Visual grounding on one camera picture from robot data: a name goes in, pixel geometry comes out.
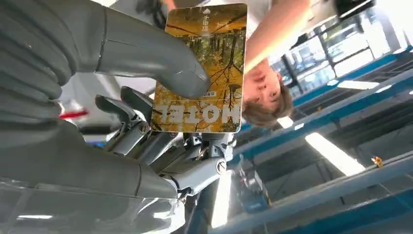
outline person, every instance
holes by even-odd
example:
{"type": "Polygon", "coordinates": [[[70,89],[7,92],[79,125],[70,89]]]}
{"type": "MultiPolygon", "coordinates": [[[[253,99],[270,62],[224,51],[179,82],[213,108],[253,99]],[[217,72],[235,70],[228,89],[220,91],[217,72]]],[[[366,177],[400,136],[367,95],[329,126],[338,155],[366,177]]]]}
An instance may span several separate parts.
{"type": "MultiPolygon", "coordinates": [[[[169,9],[173,0],[165,0],[169,9]]],[[[268,62],[280,57],[297,41],[309,19],[311,0],[210,0],[204,5],[246,3],[247,42],[244,61],[243,118],[256,126],[272,128],[289,116],[293,101],[279,72],[268,62]]]]}

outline fluorescent light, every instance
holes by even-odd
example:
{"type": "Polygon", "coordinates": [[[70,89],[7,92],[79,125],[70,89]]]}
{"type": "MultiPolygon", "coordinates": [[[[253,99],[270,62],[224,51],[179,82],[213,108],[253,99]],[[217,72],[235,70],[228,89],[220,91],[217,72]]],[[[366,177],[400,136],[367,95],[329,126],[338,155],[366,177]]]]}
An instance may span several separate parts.
{"type": "Polygon", "coordinates": [[[328,86],[334,86],[334,85],[336,85],[336,84],[338,84],[338,80],[336,80],[336,79],[332,79],[331,81],[329,81],[329,82],[327,83],[328,86]]]}
{"type": "Polygon", "coordinates": [[[277,122],[283,127],[283,128],[289,128],[293,126],[294,122],[290,117],[283,117],[277,119],[277,122]]]}
{"type": "Polygon", "coordinates": [[[18,218],[20,219],[49,219],[52,218],[51,215],[19,215],[18,218]]]}
{"type": "Polygon", "coordinates": [[[357,9],[361,8],[362,6],[368,4],[368,3],[371,2],[371,1],[372,1],[372,0],[367,0],[367,1],[363,2],[362,4],[356,6],[355,8],[353,8],[353,9],[349,10],[348,12],[342,14],[342,15],[340,16],[340,18],[344,18],[344,17],[348,16],[349,14],[355,12],[357,9]]]}
{"type": "Polygon", "coordinates": [[[300,123],[300,124],[296,125],[296,126],[294,127],[294,130],[298,130],[298,129],[302,128],[302,127],[304,127],[304,123],[300,123]]]}
{"type": "Polygon", "coordinates": [[[319,133],[311,133],[305,137],[305,140],[346,176],[352,176],[365,170],[363,165],[319,133]]]}
{"type": "Polygon", "coordinates": [[[355,81],[355,80],[345,80],[337,85],[339,88],[346,88],[346,89],[373,89],[374,87],[378,86],[379,83],[377,82],[367,82],[367,81],[355,81]]]}
{"type": "Polygon", "coordinates": [[[394,54],[394,55],[397,55],[397,54],[400,54],[401,52],[403,52],[403,51],[405,51],[405,50],[406,50],[406,48],[400,48],[400,49],[394,51],[393,54],[394,54]]]}
{"type": "Polygon", "coordinates": [[[383,88],[380,88],[379,90],[377,90],[375,93],[376,93],[376,94],[381,93],[381,92],[383,92],[384,90],[390,89],[392,86],[393,86],[392,84],[389,84],[389,85],[387,85],[387,86],[384,86],[383,88]]]}
{"type": "Polygon", "coordinates": [[[228,221],[229,195],[231,193],[231,176],[232,171],[226,171],[221,175],[221,178],[219,180],[214,211],[212,213],[212,228],[217,228],[225,225],[228,221]]]}

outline brown hair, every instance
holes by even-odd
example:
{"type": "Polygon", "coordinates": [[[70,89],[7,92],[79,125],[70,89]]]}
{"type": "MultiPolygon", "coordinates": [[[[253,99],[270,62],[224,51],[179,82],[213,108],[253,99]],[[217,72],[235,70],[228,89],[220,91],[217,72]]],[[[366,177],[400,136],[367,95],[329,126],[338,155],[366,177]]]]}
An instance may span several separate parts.
{"type": "Polygon", "coordinates": [[[277,124],[277,119],[290,116],[293,112],[293,100],[282,82],[280,90],[280,102],[276,110],[267,110],[254,102],[246,102],[243,110],[244,119],[258,127],[272,128],[277,124]]]}

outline card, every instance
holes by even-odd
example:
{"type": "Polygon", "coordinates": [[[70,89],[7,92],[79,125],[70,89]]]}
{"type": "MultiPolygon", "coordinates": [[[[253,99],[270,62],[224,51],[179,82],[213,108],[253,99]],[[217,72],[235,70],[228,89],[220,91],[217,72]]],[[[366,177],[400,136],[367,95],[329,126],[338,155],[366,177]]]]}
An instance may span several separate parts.
{"type": "Polygon", "coordinates": [[[247,5],[170,11],[165,31],[193,51],[211,78],[201,98],[180,97],[156,84],[151,127],[155,131],[233,133],[241,128],[247,5]]]}

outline blue steel beam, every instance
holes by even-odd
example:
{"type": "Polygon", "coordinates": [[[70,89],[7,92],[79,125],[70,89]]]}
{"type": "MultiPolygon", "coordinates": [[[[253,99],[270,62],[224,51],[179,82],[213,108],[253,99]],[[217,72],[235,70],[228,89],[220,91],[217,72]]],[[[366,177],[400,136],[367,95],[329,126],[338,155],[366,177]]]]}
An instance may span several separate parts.
{"type": "Polygon", "coordinates": [[[234,150],[235,157],[232,161],[230,161],[230,164],[238,164],[240,160],[239,154],[243,154],[244,159],[252,159],[255,156],[281,144],[316,131],[320,127],[331,123],[332,119],[341,119],[409,89],[413,89],[413,70],[409,70],[392,79],[389,79],[374,89],[361,92],[344,101],[327,107],[321,112],[314,113],[306,118],[303,118],[295,124],[305,123],[305,125],[298,130],[294,130],[293,127],[289,129],[281,129],[274,132],[270,136],[262,137],[248,144],[242,145],[234,150]],[[375,93],[380,88],[390,84],[392,84],[390,89],[384,90],[380,93],[375,93]]]}
{"type": "Polygon", "coordinates": [[[309,190],[288,196],[272,203],[272,208],[255,214],[241,214],[225,226],[209,228],[208,234],[232,234],[267,222],[293,215],[299,211],[348,195],[360,189],[403,176],[413,171],[413,151],[391,158],[384,162],[383,168],[371,166],[360,174],[341,177],[309,190]]]}

